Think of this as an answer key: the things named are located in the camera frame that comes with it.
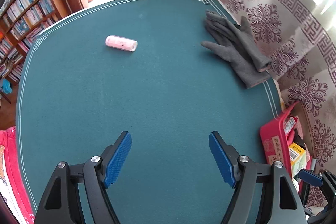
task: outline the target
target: blue gripper pad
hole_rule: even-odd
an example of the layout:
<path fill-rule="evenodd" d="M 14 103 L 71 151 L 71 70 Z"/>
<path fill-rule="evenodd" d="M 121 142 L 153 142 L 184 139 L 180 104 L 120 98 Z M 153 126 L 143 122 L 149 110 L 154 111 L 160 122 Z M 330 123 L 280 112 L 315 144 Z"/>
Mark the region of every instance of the blue gripper pad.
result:
<path fill-rule="evenodd" d="M 116 149 L 114 155 L 106 166 L 106 176 L 103 181 L 105 188 L 107 189 L 112 183 L 117 181 L 120 170 L 125 162 L 128 152 L 131 150 L 132 137 L 127 132 L 122 139 L 120 145 Z"/>
<path fill-rule="evenodd" d="M 234 188 L 236 186 L 236 180 L 233 166 L 213 133 L 209 135 L 209 147 L 223 180 L 228 183 L 230 187 Z"/>
<path fill-rule="evenodd" d="M 300 170 L 298 177 L 312 186 L 322 186 L 322 177 L 307 169 Z"/>

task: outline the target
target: bolt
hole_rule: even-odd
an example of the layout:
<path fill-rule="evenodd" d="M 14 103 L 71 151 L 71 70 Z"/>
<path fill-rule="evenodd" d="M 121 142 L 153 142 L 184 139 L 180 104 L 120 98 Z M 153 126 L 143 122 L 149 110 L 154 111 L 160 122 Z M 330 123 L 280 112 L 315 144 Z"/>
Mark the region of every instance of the bolt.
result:
<path fill-rule="evenodd" d="M 239 160 L 240 160 L 241 162 L 248 162 L 248 161 L 249 161 L 249 157 L 248 157 L 248 156 L 240 156 L 240 157 L 239 157 Z"/>
<path fill-rule="evenodd" d="M 64 161 L 61 161 L 57 164 L 57 167 L 58 168 L 63 168 L 65 166 L 65 162 Z"/>
<path fill-rule="evenodd" d="M 277 160 L 277 161 L 274 163 L 274 165 L 275 165 L 276 167 L 278 167 L 278 168 L 282 168 L 282 167 L 283 167 L 282 162 L 279 161 L 279 160 Z"/>
<path fill-rule="evenodd" d="M 93 157 L 91 158 L 91 161 L 92 161 L 92 162 L 98 162 L 98 161 L 100 161 L 100 157 L 99 157 L 99 156 L 93 156 Z"/>

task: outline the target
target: bookshelf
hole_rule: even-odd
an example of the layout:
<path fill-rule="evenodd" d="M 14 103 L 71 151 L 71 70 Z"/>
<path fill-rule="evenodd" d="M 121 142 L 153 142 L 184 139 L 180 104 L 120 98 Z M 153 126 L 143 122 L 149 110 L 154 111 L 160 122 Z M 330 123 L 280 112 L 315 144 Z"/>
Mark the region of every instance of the bookshelf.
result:
<path fill-rule="evenodd" d="M 17 85 L 36 37 L 67 15 L 62 0 L 7 0 L 0 14 L 0 79 Z"/>

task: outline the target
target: yellow box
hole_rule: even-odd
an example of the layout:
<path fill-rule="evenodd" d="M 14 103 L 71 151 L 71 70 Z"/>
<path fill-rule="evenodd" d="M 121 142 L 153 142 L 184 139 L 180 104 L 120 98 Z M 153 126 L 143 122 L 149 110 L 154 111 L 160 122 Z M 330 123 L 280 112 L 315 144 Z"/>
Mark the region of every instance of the yellow box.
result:
<path fill-rule="evenodd" d="M 306 167 L 306 150 L 292 143 L 289 147 L 289 157 L 291 159 L 292 177 L 296 176 L 301 169 Z"/>

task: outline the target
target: sheer curtain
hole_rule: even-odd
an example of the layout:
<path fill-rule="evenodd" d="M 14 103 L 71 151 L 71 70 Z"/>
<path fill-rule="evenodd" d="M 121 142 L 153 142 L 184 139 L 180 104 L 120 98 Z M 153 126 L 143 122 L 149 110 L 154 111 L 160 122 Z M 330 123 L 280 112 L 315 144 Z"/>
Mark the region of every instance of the sheer curtain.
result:
<path fill-rule="evenodd" d="M 302 102 L 317 171 L 336 174 L 336 1 L 221 1 L 238 21 L 248 18 L 256 44 L 273 60 L 270 73 L 285 103 Z M 326 204 L 315 187 L 308 202 L 318 210 Z"/>

